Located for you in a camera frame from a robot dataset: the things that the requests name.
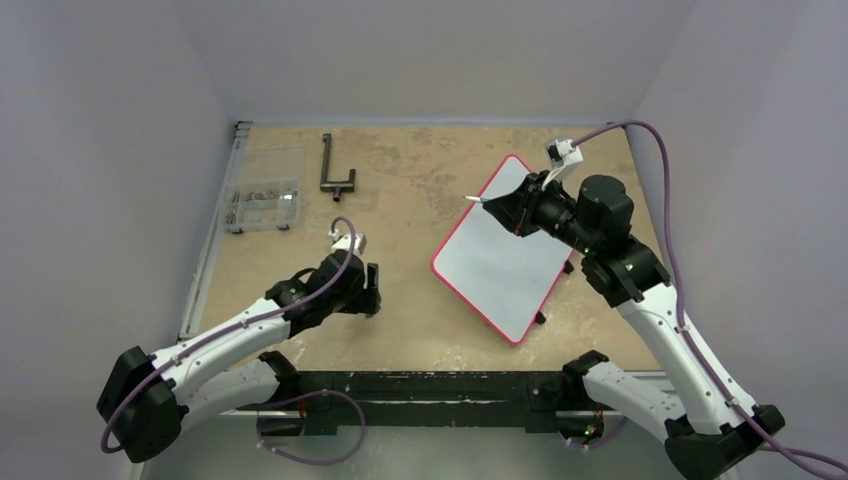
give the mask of wall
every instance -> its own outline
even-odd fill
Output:
[[[694,0],[175,0],[227,111],[295,123],[633,114]]]
[[[231,128],[167,0],[3,2],[4,479],[125,468],[95,402],[121,351],[175,338]]]
[[[845,18],[848,3],[837,0],[700,1],[637,112],[669,144],[693,318],[737,379],[781,408],[786,443],[843,461]],[[661,219],[656,148],[640,132],[629,137]],[[742,472],[806,478],[772,454]]]

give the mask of wooden tabletop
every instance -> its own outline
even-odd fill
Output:
[[[367,262],[380,265],[382,310],[373,318],[335,314],[277,347],[302,370],[558,370],[595,349],[627,370],[656,370],[632,328],[577,270],[556,285],[524,342],[512,346],[430,270],[430,259],[508,154],[548,167],[543,145],[586,129],[549,128],[253,128],[247,151],[305,148],[301,220],[288,232],[223,234],[200,331],[225,321],[294,272],[329,253],[332,219],[345,215],[365,232]],[[318,188],[322,135],[333,135],[330,179],[356,168],[356,192],[334,203]],[[566,181],[619,178],[636,204],[633,233],[657,250],[656,237],[622,130],[581,147],[584,163]]]

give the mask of red border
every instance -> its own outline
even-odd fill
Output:
[[[509,155],[507,155],[506,157],[504,157],[504,159],[503,159],[503,160],[501,160],[501,163],[500,163],[500,165],[498,165],[498,168],[496,168],[496,169],[495,169],[494,173],[492,173],[492,176],[491,176],[491,177],[489,177],[489,179],[488,179],[488,180],[486,180],[486,183],[485,183],[485,184],[483,184],[483,188],[481,188],[481,189],[480,189],[480,193],[478,193],[478,194],[477,194],[478,196],[482,196],[482,195],[483,195],[483,192],[485,192],[485,191],[486,191],[486,188],[488,188],[488,187],[489,187],[489,184],[490,184],[490,183],[492,183],[492,180],[494,180],[494,178],[495,178],[495,176],[497,176],[498,172],[500,172],[500,171],[501,171],[501,168],[503,168],[503,166],[504,166],[504,164],[506,163],[506,161],[507,161],[507,160],[509,160],[510,158],[513,158],[513,157],[515,157],[515,158],[516,158],[519,162],[521,162],[521,164],[522,164],[522,165],[524,165],[524,168],[526,168],[528,172],[531,172],[531,171],[532,171],[532,170],[530,169],[530,167],[528,167],[528,166],[527,166],[527,164],[526,164],[526,163],[524,163],[524,160],[522,160],[522,159],[521,159],[521,157],[519,157],[518,155],[515,155],[514,153],[510,153]],[[471,301],[470,301],[470,300],[468,300],[467,298],[465,298],[465,296],[464,296],[463,294],[459,293],[459,290],[457,290],[456,288],[454,288],[454,286],[453,286],[453,285],[451,285],[451,284],[450,284],[450,282],[448,282],[448,281],[447,281],[447,279],[445,279],[445,277],[443,277],[443,276],[442,276],[442,275],[438,272],[438,270],[436,270],[436,257],[438,257],[438,256],[439,256],[439,253],[441,253],[441,252],[442,252],[442,249],[443,249],[443,248],[445,248],[445,245],[446,245],[446,244],[448,243],[448,241],[451,239],[451,237],[453,236],[454,232],[456,232],[456,229],[458,229],[458,228],[459,228],[459,225],[460,225],[460,224],[462,224],[462,221],[463,221],[463,220],[465,220],[465,217],[467,217],[467,216],[468,216],[468,213],[469,213],[469,212],[471,212],[471,209],[472,209],[472,208],[474,208],[474,203],[470,203],[470,204],[468,205],[468,208],[465,210],[465,213],[463,213],[463,214],[462,214],[462,217],[460,217],[460,218],[459,218],[459,221],[458,221],[458,222],[456,222],[456,225],[454,225],[454,227],[451,229],[451,231],[450,231],[450,233],[448,234],[448,236],[447,236],[447,237],[445,237],[445,240],[442,242],[442,244],[441,244],[441,245],[439,245],[439,249],[438,249],[438,250],[436,250],[436,253],[435,253],[435,254],[433,254],[433,258],[431,258],[431,259],[430,259],[430,270],[432,270],[432,271],[433,271],[433,274],[435,274],[437,277],[439,277],[439,279],[440,279],[440,280],[441,280],[441,281],[442,281],[445,285],[447,285],[447,286],[448,286],[448,288],[450,288],[451,290],[453,290],[453,292],[454,292],[454,293],[456,293],[457,295],[459,295],[459,298],[461,298],[462,300],[464,300],[464,301],[465,301],[465,303],[467,303],[467,304],[468,304],[468,306],[470,306],[470,307],[471,307],[471,308],[472,308],[475,312],[477,312],[477,314],[478,314],[478,315],[480,315],[481,317],[483,317],[483,319],[484,319],[484,320],[486,320],[487,322],[489,322],[489,325],[491,325],[491,326],[492,326],[495,330],[497,330],[497,331],[498,331],[498,333],[500,333],[500,334],[501,334],[501,336],[503,336],[503,337],[506,339],[506,341],[507,341],[507,342],[509,342],[509,343],[511,343],[511,344],[513,344],[513,345],[518,345],[519,343],[521,343],[521,342],[523,342],[523,341],[524,341],[524,338],[526,338],[526,337],[527,337],[527,332],[529,332],[529,331],[530,331],[530,327],[532,327],[532,326],[533,326],[533,321],[535,320],[535,314],[534,314],[534,318],[533,318],[533,319],[531,319],[531,320],[530,320],[530,323],[527,325],[527,330],[525,330],[525,331],[524,331],[524,334],[523,334],[523,335],[521,335],[521,338],[520,338],[520,339],[518,339],[518,341],[515,341],[515,342],[514,342],[514,341],[512,341],[512,339],[511,339],[511,338],[509,338],[508,336],[506,336],[506,334],[503,332],[503,330],[501,330],[500,328],[498,328],[498,327],[497,327],[497,325],[495,325],[495,324],[494,324],[491,320],[489,320],[489,317],[487,317],[486,315],[484,315],[484,314],[483,314],[483,312],[481,312],[481,311],[480,311],[480,310],[479,310],[476,306],[474,306],[474,304],[473,304],[473,303],[471,303]],[[573,255],[573,254],[574,254],[574,249],[571,249],[571,253],[569,253],[569,254],[568,254],[568,258],[570,259],[570,258],[571,258],[571,255]],[[560,276],[557,276],[557,278],[554,280],[554,283],[551,285],[550,290],[548,290],[548,293],[545,295],[545,298],[542,300],[542,304],[541,304],[541,305],[539,305],[539,308],[537,309],[537,311],[541,311],[541,310],[542,310],[542,307],[545,305],[545,302],[547,302],[547,301],[548,301],[548,297],[550,297],[550,296],[551,296],[551,292],[553,292],[553,291],[554,291],[554,287],[556,286],[557,282],[559,281],[559,278],[560,278]]]

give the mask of white board with red border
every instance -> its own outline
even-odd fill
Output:
[[[508,155],[478,196],[513,192],[530,169]],[[470,203],[433,255],[430,266],[510,343],[527,335],[571,256],[568,245],[539,231],[525,238],[506,231],[479,203]]]

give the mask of gray metal tool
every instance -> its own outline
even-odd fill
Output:
[[[332,192],[333,201],[340,202],[342,193],[353,193],[355,186],[353,184],[356,179],[356,169],[351,168],[346,181],[331,182],[327,180],[327,174],[330,171],[330,149],[333,145],[333,136],[329,133],[324,134],[324,161],[321,163],[321,191]]]

